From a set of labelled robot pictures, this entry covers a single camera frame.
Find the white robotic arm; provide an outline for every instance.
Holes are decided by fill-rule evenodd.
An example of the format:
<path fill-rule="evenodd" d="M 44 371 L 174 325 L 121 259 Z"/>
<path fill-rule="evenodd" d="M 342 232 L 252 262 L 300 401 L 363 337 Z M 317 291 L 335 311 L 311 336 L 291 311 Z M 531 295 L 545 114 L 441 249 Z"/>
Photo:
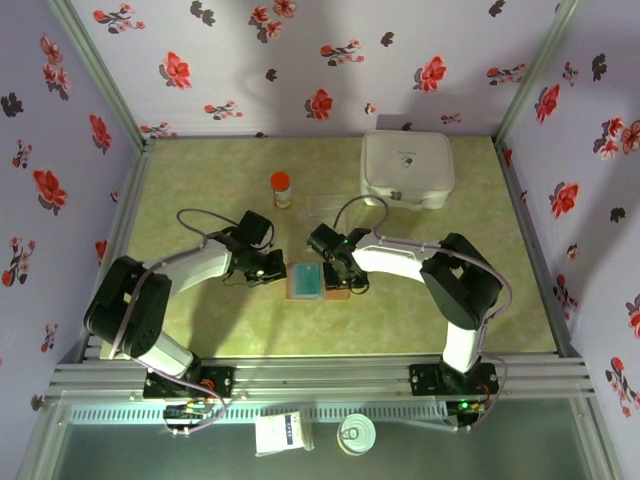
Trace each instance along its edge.
<path fill-rule="evenodd" d="M 87 314 L 87 329 L 129 357 L 174 377 L 197 376 L 193 352 L 162 332 L 169 299 L 204 280 L 244 273 L 249 286 L 286 277 L 282 250 L 262 245 L 273 225 L 248 211 L 240 223 L 207 235 L 196 247 L 160 260 L 116 259 Z"/>
<path fill-rule="evenodd" d="M 424 283 L 420 270 L 433 257 L 433 251 L 421 247 L 384 242 L 375 234 L 365 235 L 357 244 L 353 258 L 364 272 L 385 272 Z M 468 372 L 478 360 L 481 330 L 465 330 L 452 322 L 447 326 L 444 362 L 461 373 Z"/>
<path fill-rule="evenodd" d="M 471 383 L 487 383 L 479 378 L 479 372 L 482 370 L 484 377 L 493 366 L 485 364 L 481 368 L 479 352 L 487 311 L 495 305 L 502 286 L 488 271 L 491 267 L 487 261 L 462 235 L 449 234 L 437 244 L 420 246 L 361 228 L 345 237 L 321 224 L 307 243 L 325 259 L 328 290 L 368 289 L 370 272 L 424 283 L 449 322 L 439 378 L 433 382 L 442 383 L 442 390 L 448 392 L 468 391 Z"/>

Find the cable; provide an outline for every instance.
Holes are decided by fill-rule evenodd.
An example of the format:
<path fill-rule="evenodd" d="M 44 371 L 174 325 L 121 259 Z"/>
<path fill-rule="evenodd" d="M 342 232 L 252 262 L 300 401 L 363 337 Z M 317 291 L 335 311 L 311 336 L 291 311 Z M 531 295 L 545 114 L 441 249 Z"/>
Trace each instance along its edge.
<path fill-rule="evenodd" d="M 265 243 L 263 246 L 257 247 L 255 249 L 258 252 L 260 252 L 261 250 L 264 250 L 265 248 L 270 247 L 271 246 L 271 242 L 273 242 L 273 237 L 276 236 L 276 227 L 273 226 L 273 222 L 269 222 L 269 226 L 271 227 L 271 237 L 269 237 L 269 240 L 267 240 L 267 243 Z"/>
<path fill-rule="evenodd" d="M 491 390 L 489 390 L 489 387 L 487 387 L 486 383 L 480 383 L 478 382 L 478 385 L 480 385 L 483 389 L 484 389 L 484 394 L 487 396 L 487 398 L 485 398 L 484 400 L 482 400 L 481 402 L 476 402 L 478 405 L 486 405 L 487 402 L 489 401 L 489 399 L 491 398 Z"/>
<path fill-rule="evenodd" d="M 491 414 L 491 412 L 493 412 L 493 410 L 495 409 L 496 403 L 498 403 L 498 399 L 500 398 L 500 395 L 502 395 L 504 386 L 507 383 L 507 375 L 509 374 L 509 366 L 507 365 L 507 362 L 505 362 L 502 357 L 497 357 L 497 356 L 489 355 L 486 353 L 484 353 L 483 356 L 489 360 L 493 360 L 494 362 L 500 362 L 504 367 L 504 374 L 502 378 L 502 383 L 498 387 L 498 392 L 496 393 L 496 395 L 493 397 L 493 400 L 489 404 L 489 408 L 487 408 L 484 414 L 482 414 L 480 418 L 478 418 L 478 420 L 476 420 L 475 423 L 471 425 L 472 429 L 478 428 L 482 424 L 482 422 L 484 422 L 487 419 L 487 417 Z"/>
<path fill-rule="evenodd" d="M 122 337 L 124 337 L 124 332 L 127 328 L 127 325 L 129 325 L 129 321 L 131 320 L 133 307 L 138 301 L 140 290 L 142 289 L 142 285 L 144 285 L 144 282 L 147 280 L 147 278 L 149 278 L 151 274 L 155 270 L 159 269 L 160 267 L 166 267 L 167 265 L 175 262 L 176 260 L 180 260 L 182 258 L 186 258 L 190 255 L 193 255 L 194 253 L 201 251 L 207 246 L 207 242 L 209 241 L 207 239 L 207 234 L 198 228 L 192 227 L 191 225 L 186 223 L 184 220 L 182 220 L 182 218 L 180 218 L 182 214 L 186 212 L 204 213 L 206 215 L 210 215 L 212 217 L 216 217 L 221 220 L 224 220 L 225 222 L 229 222 L 232 225 L 238 225 L 236 222 L 228 219 L 227 217 L 224 217 L 215 212 L 210 212 L 209 210 L 203 210 L 200 208 L 183 208 L 182 210 L 179 210 L 176 213 L 176 220 L 178 220 L 178 223 L 180 223 L 180 225 L 182 225 L 184 228 L 186 228 L 191 232 L 197 233 L 202 237 L 202 245 L 198 247 L 190 248 L 188 250 L 183 250 L 182 252 L 174 253 L 173 255 L 165 257 L 162 260 L 158 261 L 157 263 L 153 264 L 151 267 L 147 268 L 147 271 L 144 272 L 142 276 L 140 276 L 140 278 L 136 282 L 136 286 L 134 287 L 133 292 L 131 292 L 131 299 L 129 300 L 129 305 L 127 305 L 127 309 L 124 313 L 124 317 L 122 317 L 122 322 L 120 323 L 120 327 L 118 328 L 118 331 L 116 332 L 116 336 L 113 340 L 113 344 L 111 345 L 111 350 L 109 351 L 109 360 L 113 360 L 113 358 L 116 355 L 116 352 L 118 351 L 118 348 L 120 347 L 120 343 L 122 342 Z"/>
<path fill-rule="evenodd" d="M 189 435 L 190 433 L 195 433 L 199 430 L 205 429 L 211 425 L 213 425 L 214 423 L 216 423 L 218 420 L 222 419 L 226 414 L 227 414 L 227 404 L 225 403 L 224 399 L 220 396 L 220 394 L 218 392 L 216 392 L 215 390 L 211 389 L 211 388 L 207 388 L 204 385 L 200 385 L 198 383 L 192 383 L 192 382 L 187 382 L 186 380 L 182 380 L 180 378 L 174 377 L 173 375 L 169 375 L 168 373 L 165 373 L 161 370 L 157 370 L 153 367 L 151 367 L 150 365 L 147 365 L 145 362 L 143 362 L 142 360 L 138 359 L 138 358 L 133 358 L 132 360 L 138 362 L 140 365 L 142 365 L 143 367 L 145 367 L 147 369 L 147 371 L 153 372 L 157 375 L 160 375 L 161 377 L 169 380 L 172 383 L 177 383 L 178 385 L 182 385 L 183 387 L 187 387 L 187 388 L 192 388 L 195 390 L 200 390 L 203 393 L 206 393 L 212 397 L 215 397 L 216 400 L 218 400 L 218 402 L 220 402 L 220 410 L 218 410 L 218 413 L 216 415 L 214 415 L 211 419 L 198 423 L 197 425 L 195 425 L 194 427 L 184 427 L 184 430 L 178 430 L 178 429 L 171 429 L 166 423 L 165 426 L 174 434 L 174 435 Z"/>
<path fill-rule="evenodd" d="M 382 227 L 382 225 L 384 225 L 384 223 L 387 221 L 387 219 L 389 218 L 389 215 L 391 214 L 391 209 L 389 208 L 389 204 L 384 200 L 384 198 L 379 197 L 378 195 L 359 195 L 357 197 L 352 198 L 351 200 L 349 200 L 347 203 L 345 203 L 342 208 L 338 211 L 338 214 L 336 215 L 336 219 L 333 221 L 333 229 L 335 230 L 335 228 L 338 226 L 338 221 L 340 220 L 340 217 L 342 216 L 342 213 L 347 209 L 347 207 L 349 205 L 351 205 L 353 202 L 356 202 L 358 200 L 362 200 L 364 198 L 373 198 L 375 200 L 378 200 L 380 203 L 382 203 L 382 205 L 384 206 L 384 217 L 382 217 L 382 220 L 380 220 L 378 222 L 378 224 L 373 227 L 373 233 L 376 234 L 376 236 L 378 238 L 380 238 L 378 236 L 378 229 L 380 227 Z"/>
<path fill-rule="evenodd" d="M 364 287 L 362 287 L 362 290 L 360 290 L 359 292 L 356 292 L 353 289 L 352 283 L 349 284 L 349 291 L 351 293 L 353 293 L 354 295 L 364 295 L 365 293 L 367 293 L 369 291 L 369 288 L 371 288 L 371 284 L 367 283 Z"/>
<path fill-rule="evenodd" d="M 396 245 L 404 245 L 404 246 L 409 246 L 409 247 L 418 247 L 418 248 L 421 248 L 421 249 L 432 250 L 432 251 L 434 251 L 436 253 L 444 253 L 445 255 L 449 255 L 450 257 L 457 258 L 458 260 L 462 260 L 464 262 L 470 263 L 471 265 L 475 265 L 478 268 L 481 268 L 482 270 L 484 270 L 484 271 L 490 273 L 491 275 L 493 275 L 496 278 L 496 280 L 498 280 L 500 282 L 502 287 L 507 292 L 507 299 L 499 309 L 497 309 L 492 314 L 487 315 L 483 319 L 484 326 L 483 326 L 483 329 L 482 329 L 482 332 L 481 332 L 480 342 L 478 343 L 479 345 L 483 345 L 484 337 L 486 335 L 486 326 L 488 325 L 488 323 L 490 321 L 492 321 L 498 315 L 501 315 L 502 313 L 504 313 L 504 311 L 507 310 L 507 308 L 509 308 L 509 306 L 511 306 L 511 302 L 513 301 L 513 291 L 511 289 L 511 285 L 509 284 L 507 279 L 504 278 L 495 268 L 491 267 L 490 265 L 488 265 L 488 264 L 486 264 L 484 262 L 481 262 L 480 260 L 477 260 L 477 259 L 475 259 L 473 257 L 470 257 L 469 255 L 465 255 L 465 254 L 459 253 L 459 252 L 454 252 L 453 250 L 442 248 L 439 245 L 430 245 L 428 243 L 419 243 L 419 242 L 412 242 L 410 240 L 401 240 L 401 239 L 397 239 L 397 238 L 388 238 L 388 237 L 385 237 L 384 235 L 381 235 L 378 232 L 378 229 L 381 228 L 382 225 L 384 225 L 384 223 L 389 218 L 390 208 L 389 208 L 389 204 L 386 202 L 386 200 L 384 198 L 378 196 L 378 195 L 359 195 L 359 196 L 354 197 L 351 200 L 349 200 L 347 203 L 345 203 L 342 206 L 342 208 L 338 212 L 338 215 L 336 216 L 336 219 L 333 222 L 333 228 L 336 227 L 336 225 L 338 224 L 338 220 L 340 219 L 340 216 L 342 215 L 342 212 L 344 212 L 344 210 L 349 205 L 351 205 L 353 202 L 355 202 L 357 200 L 361 200 L 361 199 L 364 199 L 364 198 L 373 198 L 373 199 L 379 201 L 384 206 L 384 209 L 385 209 L 384 217 L 382 218 L 382 220 L 380 220 L 378 222 L 378 224 L 375 227 L 373 227 L 373 230 L 372 230 L 373 234 L 381 242 L 387 242 L 387 243 L 396 244 Z"/>
<path fill-rule="evenodd" d="M 473 257 L 470 257 L 468 255 L 465 255 L 463 253 L 459 253 L 459 252 L 455 252 L 453 250 L 449 250 L 446 248 L 442 248 L 439 245 L 430 245 L 427 243 L 418 243 L 418 242 L 412 242 L 412 241 L 408 241 L 408 240 L 401 240 L 401 239 L 395 239 L 395 238 L 387 238 L 384 235 L 381 235 L 378 232 L 378 229 L 382 227 L 382 225 L 384 225 L 384 223 L 387 221 L 387 219 L 389 218 L 389 213 L 390 213 L 390 208 L 389 208 L 389 204 L 385 201 L 384 198 L 377 196 L 377 195 L 360 195 L 357 196 L 355 198 L 352 198 L 351 200 L 349 200 L 347 203 L 345 203 L 342 208 L 340 209 L 340 211 L 338 212 L 338 215 L 336 216 L 336 220 L 333 224 L 333 228 L 336 227 L 336 225 L 338 224 L 338 220 L 340 218 L 340 215 L 342 214 L 342 212 L 344 212 L 344 210 L 351 205 L 353 202 L 357 201 L 357 200 L 361 200 L 364 198 L 373 198 L 376 199 L 377 201 L 379 201 L 385 208 L 385 214 L 384 217 L 382 218 L 382 220 L 380 220 L 380 222 L 378 222 L 378 224 L 373 228 L 373 234 L 376 236 L 376 238 L 378 238 L 380 240 L 380 242 L 387 242 L 387 243 L 391 243 L 391 244 L 396 244 L 396 245 L 404 245 L 404 246 L 409 246 L 409 247 L 418 247 L 421 249 L 428 249 L 431 251 L 434 251 L 436 253 L 443 253 L 445 255 L 449 255 L 451 257 L 457 258 L 458 260 L 462 260 L 464 262 L 470 263 L 471 265 L 475 265 L 478 268 L 481 268 L 482 270 L 488 272 L 489 274 L 493 275 L 493 277 L 496 278 L 496 280 L 498 280 L 500 282 L 500 284 L 502 285 L 502 287 L 505 289 L 505 291 L 507 292 L 507 299 L 504 302 L 504 304 L 498 308 L 497 310 L 495 310 L 493 313 L 491 314 L 485 314 L 485 317 L 482 319 L 482 325 L 480 327 L 480 337 L 478 340 L 478 346 L 479 346 L 479 353 L 482 353 L 482 346 L 484 345 L 484 339 L 485 336 L 487 334 L 487 327 L 489 325 L 489 323 L 491 321 L 493 321 L 498 315 L 501 315 L 502 313 L 504 313 L 510 306 L 511 303 L 513 301 L 513 290 L 511 289 L 511 285 L 509 284 L 509 282 L 507 281 L 506 278 L 504 278 L 496 269 L 494 269 L 493 267 L 491 267 L 490 265 L 481 262 Z M 494 357 L 488 354 L 484 354 L 484 357 L 488 358 L 488 359 L 494 359 L 495 361 L 501 362 L 504 366 L 504 380 L 502 381 L 502 384 L 498 387 L 498 392 L 496 393 L 495 397 L 493 398 L 493 401 L 489 404 L 489 408 L 486 410 L 486 412 L 480 416 L 480 418 L 473 424 L 473 428 L 476 428 L 478 425 L 482 424 L 482 422 L 484 422 L 484 420 L 486 419 L 486 417 L 493 411 L 493 409 L 495 408 L 495 404 L 498 401 L 498 398 L 500 398 L 500 395 L 502 394 L 502 390 L 504 389 L 504 385 L 507 381 L 507 375 L 509 372 L 509 367 L 507 366 L 507 363 L 500 357 Z"/>
<path fill-rule="evenodd" d="M 233 220 L 224 217 L 218 213 L 215 212 L 211 212 L 209 210 L 204 210 L 202 208 L 183 208 L 181 210 L 178 210 L 176 212 L 176 220 L 178 220 L 178 223 L 180 225 L 182 225 L 184 228 L 186 228 L 187 230 L 193 232 L 193 233 L 197 233 L 198 235 L 200 235 L 203 239 L 203 245 L 202 248 L 204 248 L 207 245 L 207 234 L 204 233 L 202 230 L 196 228 L 196 227 L 192 227 L 191 225 L 189 225 L 187 222 L 185 222 L 184 220 L 182 220 L 182 218 L 180 218 L 182 216 L 183 213 L 187 213 L 187 212 L 194 212 L 194 213 L 204 213 L 205 215 L 210 215 L 212 217 L 215 218 L 219 218 L 220 220 L 224 220 L 227 223 L 230 223 L 231 225 L 235 225 L 236 227 L 238 226 L 238 224 L 236 222 L 234 222 Z"/>

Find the aluminum frame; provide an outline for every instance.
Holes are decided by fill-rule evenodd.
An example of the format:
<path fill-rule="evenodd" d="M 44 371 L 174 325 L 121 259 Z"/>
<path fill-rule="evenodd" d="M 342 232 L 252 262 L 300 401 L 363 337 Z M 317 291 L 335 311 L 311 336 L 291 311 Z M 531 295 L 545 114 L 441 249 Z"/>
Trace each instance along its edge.
<path fill-rule="evenodd" d="M 569 399 L 592 478 L 621 478 L 594 410 L 595 392 L 580 358 L 555 354 L 505 354 L 509 367 L 500 402 L 523 399 Z M 236 367 L 230 403 L 291 405 L 315 402 L 386 402 L 406 405 L 425 400 L 459 400 L 459 396 L 413 397 L 409 365 L 437 363 L 437 355 L 381 355 L 291 358 L 216 358 L 205 365 Z M 497 365 L 499 381 L 504 372 Z M 20 479 L 49 480 L 64 448 L 72 407 L 76 405 L 168 404 L 179 400 L 144 400 L 146 370 L 127 360 L 97 360 L 56 368 L 46 392 Z"/>
<path fill-rule="evenodd" d="M 545 36 L 540 48 L 536 52 L 527 72 L 523 78 L 520 88 L 516 92 L 515 97 L 511 101 L 509 108 L 500 122 L 496 140 L 502 142 L 513 128 L 518 117 L 522 114 L 528 105 L 525 103 L 531 99 L 537 89 L 537 82 L 540 79 L 544 69 L 549 65 L 551 60 L 555 58 L 556 53 L 560 50 L 562 43 L 571 28 L 573 19 L 576 17 L 582 5 L 586 0 L 563 0 L 558 5 L 556 16 L 549 27 L 549 31 Z"/>

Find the vent grille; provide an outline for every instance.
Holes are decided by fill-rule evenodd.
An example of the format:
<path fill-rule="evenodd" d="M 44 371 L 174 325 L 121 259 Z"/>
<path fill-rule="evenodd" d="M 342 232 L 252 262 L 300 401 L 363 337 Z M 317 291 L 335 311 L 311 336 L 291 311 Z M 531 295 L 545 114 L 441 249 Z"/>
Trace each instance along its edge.
<path fill-rule="evenodd" d="M 73 408 L 69 422 L 76 425 L 157 425 L 164 422 L 165 405 L 86 405 Z M 447 416 L 446 402 L 380 402 L 380 403 L 315 403 L 315 404 L 251 404 L 231 405 L 219 423 L 253 423 L 256 417 L 294 411 L 318 423 L 338 423 L 347 415 L 361 413 L 375 421 L 435 420 Z"/>

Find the floral wallpaper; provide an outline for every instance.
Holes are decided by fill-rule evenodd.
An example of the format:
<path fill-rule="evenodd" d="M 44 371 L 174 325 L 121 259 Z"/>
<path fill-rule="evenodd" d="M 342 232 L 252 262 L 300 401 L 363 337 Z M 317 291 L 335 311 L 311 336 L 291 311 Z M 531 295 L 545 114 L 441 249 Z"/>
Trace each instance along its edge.
<path fill-rule="evenodd" d="M 134 147 L 46 2 L 1 10 L 0 477 L 12 479 L 80 339 Z"/>
<path fill-rule="evenodd" d="M 143 136 L 262 138 L 494 134 L 558 0 L 71 3 Z"/>
<path fill-rule="evenodd" d="M 504 145 L 507 174 L 523 189 L 553 278 L 550 293 L 586 360 L 626 478 L 640 478 L 635 7 L 585 2 Z"/>

